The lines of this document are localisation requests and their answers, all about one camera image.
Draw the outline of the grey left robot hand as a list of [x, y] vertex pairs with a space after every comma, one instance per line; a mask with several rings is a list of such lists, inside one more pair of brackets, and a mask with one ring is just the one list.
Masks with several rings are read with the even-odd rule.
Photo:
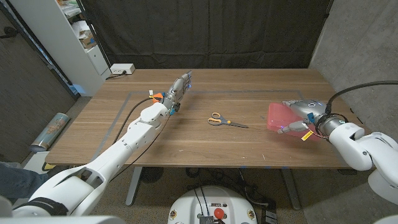
[[176, 79], [168, 92], [165, 94], [162, 104], [169, 110], [178, 111], [175, 107], [181, 102], [186, 91], [192, 87], [191, 85], [192, 71], [184, 73], [180, 78]]

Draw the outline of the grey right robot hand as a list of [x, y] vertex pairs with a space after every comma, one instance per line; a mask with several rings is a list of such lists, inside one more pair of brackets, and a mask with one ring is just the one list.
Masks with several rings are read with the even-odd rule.
[[301, 132], [308, 129], [309, 124], [315, 124], [323, 115], [325, 115], [326, 104], [315, 100], [289, 100], [282, 104], [288, 107], [294, 115], [301, 118], [299, 121], [290, 123], [277, 132], [279, 134], [290, 131]]

